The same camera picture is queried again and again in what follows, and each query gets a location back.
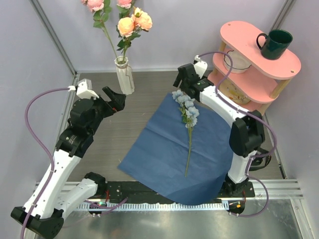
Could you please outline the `pale blue hydrangea flowers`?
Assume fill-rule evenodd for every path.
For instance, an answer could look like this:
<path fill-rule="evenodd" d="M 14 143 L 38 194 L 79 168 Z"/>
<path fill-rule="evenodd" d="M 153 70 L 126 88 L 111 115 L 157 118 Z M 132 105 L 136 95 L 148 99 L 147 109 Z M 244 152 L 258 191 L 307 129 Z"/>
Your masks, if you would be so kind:
<path fill-rule="evenodd" d="M 185 95 L 181 90 L 173 91 L 172 98 L 179 104 L 179 111 L 181 112 L 182 122 L 188 131 L 188 156 L 185 168 L 185 177 L 188 173 L 188 166 L 191 155 L 192 147 L 192 132 L 197 124 L 197 118 L 199 116 L 199 110 L 195 107 L 194 101 L 190 96 Z"/>

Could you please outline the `peach rose stem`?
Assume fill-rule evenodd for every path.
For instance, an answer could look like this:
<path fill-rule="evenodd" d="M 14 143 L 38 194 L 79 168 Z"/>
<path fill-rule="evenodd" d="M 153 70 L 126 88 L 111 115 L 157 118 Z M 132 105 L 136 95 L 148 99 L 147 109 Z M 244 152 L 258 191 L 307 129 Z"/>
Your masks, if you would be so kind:
<path fill-rule="evenodd" d="M 132 45 L 132 41 L 139 38 L 142 31 L 149 32 L 153 26 L 153 20 L 147 12 L 139 7 L 134 7 L 130 17 L 119 19 L 117 26 L 120 35 Z"/>

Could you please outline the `blue wrapping paper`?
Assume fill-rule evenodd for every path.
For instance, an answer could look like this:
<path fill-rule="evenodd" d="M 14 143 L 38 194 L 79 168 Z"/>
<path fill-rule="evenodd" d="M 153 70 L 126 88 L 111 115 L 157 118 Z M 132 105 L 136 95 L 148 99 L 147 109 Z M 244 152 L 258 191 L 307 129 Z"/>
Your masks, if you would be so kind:
<path fill-rule="evenodd" d="M 232 162 L 231 128 L 214 111 L 198 110 L 188 133 L 179 104 L 167 94 L 118 168 L 180 204 L 216 198 Z"/>

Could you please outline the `single pink rose stem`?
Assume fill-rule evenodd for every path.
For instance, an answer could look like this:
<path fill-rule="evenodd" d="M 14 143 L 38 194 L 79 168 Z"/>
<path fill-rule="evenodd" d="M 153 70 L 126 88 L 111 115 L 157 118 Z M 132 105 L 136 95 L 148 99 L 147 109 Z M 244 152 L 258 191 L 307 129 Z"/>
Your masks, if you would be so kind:
<path fill-rule="evenodd" d="M 119 19 L 130 17 L 131 12 L 135 6 L 135 0 L 117 0 L 117 8 L 119 10 Z M 120 35 L 118 26 L 116 25 L 116 31 L 118 32 L 119 37 L 121 38 L 120 42 L 117 44 L 118 51 L 120 51 L 123 56 L 126 56 L 126 51 L 130 47 L 130 43 L 127 43 L 126 38 Z"/>

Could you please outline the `two-bloom pink rose stem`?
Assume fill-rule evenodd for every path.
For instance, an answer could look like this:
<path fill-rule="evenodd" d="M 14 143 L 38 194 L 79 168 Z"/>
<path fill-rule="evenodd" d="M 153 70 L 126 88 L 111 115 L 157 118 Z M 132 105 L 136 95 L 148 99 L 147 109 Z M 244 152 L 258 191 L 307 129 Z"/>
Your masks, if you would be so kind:
<path fill-rule="evenodd" d="M 102 29 L 104 35 L 110 42 L 111 48 L 115 55 L 115 62 L 119 63 L 118 55 L 115 51 L 113 42 L 106 28 L 106 22 L 108 21 L 109 15 L 112 11 L 112 8 L 110 7 L 111 1 L 110 0 L 81 0 L 81 3 L 84 6 L 86 6 L 89 9 L 89 11 L 93 14 L 93 20 L 94 20 L 93 27 Z"/>

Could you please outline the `black gold-lettered ribbon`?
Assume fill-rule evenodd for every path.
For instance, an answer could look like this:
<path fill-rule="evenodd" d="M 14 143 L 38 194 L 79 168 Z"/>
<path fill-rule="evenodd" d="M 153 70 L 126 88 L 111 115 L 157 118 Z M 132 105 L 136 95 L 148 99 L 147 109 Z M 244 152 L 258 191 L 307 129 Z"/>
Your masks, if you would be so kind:
<path fill-rule="evenodd" d="M 265 154 L 266 156 L 265 157 L 257 157 L 257 158 L 255 158 L 253 160 L 253 162 L 251 163 L 251 166 L 249 168 L 250 172 L 263 169 L 263 168 L 267 167 L 269 165 L 269 163 L 271 162 L 272 156 L 269 153 L 269 151 L 259 147 L 257 149 L 257 152 L 259 154 Z"/>

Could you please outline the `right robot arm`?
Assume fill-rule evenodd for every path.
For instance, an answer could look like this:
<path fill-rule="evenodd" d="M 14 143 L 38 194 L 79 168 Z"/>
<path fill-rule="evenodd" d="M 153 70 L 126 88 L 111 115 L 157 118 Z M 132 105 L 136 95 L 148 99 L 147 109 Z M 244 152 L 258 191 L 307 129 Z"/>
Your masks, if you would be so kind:
<path fill-rule="evenodd" d="M 232 197 L 241 195 L 248 183 L 252 157 L 265 140 L 261 113 L 253 111 L 246 115 L 247 110 L 224 98 L 211 81 L 196 72 L 192 63 L 178 67 L 173 86 L 213 109 L 231 127 L 229 145 L 233 158 L 222 189 Z"/>

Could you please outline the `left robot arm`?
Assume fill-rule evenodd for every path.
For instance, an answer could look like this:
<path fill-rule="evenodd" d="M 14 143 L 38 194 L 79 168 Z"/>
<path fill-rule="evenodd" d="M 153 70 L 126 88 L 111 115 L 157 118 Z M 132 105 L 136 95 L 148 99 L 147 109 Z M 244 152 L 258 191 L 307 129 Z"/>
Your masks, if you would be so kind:
<path fill-rule="evenodd" d="M 40 97 L 59 91 L 76 92 L 79 100 L 70 111 L 68 127 L 59 136 L 55 151 L 50 153 L 32 130 L 28 111 Z M 58 199 L 69 175 L 93 143 L 102 120 L 125 107 L 126 95 L 116 93 L 109 87 L 104 87 L 103 91 L 110 98 L 109 101 L 103 100 L 91 87 L 69 86 L 43 92 L 28 103 L 24 113 L 25 124 L 48 155 L 50 165 L 29 200 L 24 206 L 14 207 L 11 212 L 10 216 L 22 225 L 20 238 L 24 238 L 26 229 L 45 239 L 55 238 L 65 219 L 81 202 L 92 196 L 100 199 L 105 195 L 105 178 L 90 172 L 79 185 Z"/>

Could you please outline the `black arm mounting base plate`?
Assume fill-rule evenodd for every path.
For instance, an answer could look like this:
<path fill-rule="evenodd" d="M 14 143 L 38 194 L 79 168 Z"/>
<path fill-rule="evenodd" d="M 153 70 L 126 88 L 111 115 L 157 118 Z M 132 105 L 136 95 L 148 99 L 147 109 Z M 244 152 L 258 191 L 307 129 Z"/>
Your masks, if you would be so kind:
<path fill-rule="evenodd" d="M 244 198 L 246 200 L 254 197 L 255 191 L 253 184 L 251 182 L 247 182 L 241 192 L 238 191 L 230 193 L 226 191 L 226 188 L 223 186 L 216 197 L 209 197 L 204 200 L 204 203 L 219 202 L 221 199 L 226 198 L 230 198 L 232 200 L 235 198 Z M 105 183 L 104 188 L 101 190 L 99 189 L 97 193 L 91 197 L 91 199 L 101 199 L 110 203 L 119 203 L 122 200 L 127 199 L 126 202 L 130 204 L 181 203 L 181 201 L 171 200 L 168 197 L 162 196 L 137 181 L 109 181 Z"/>

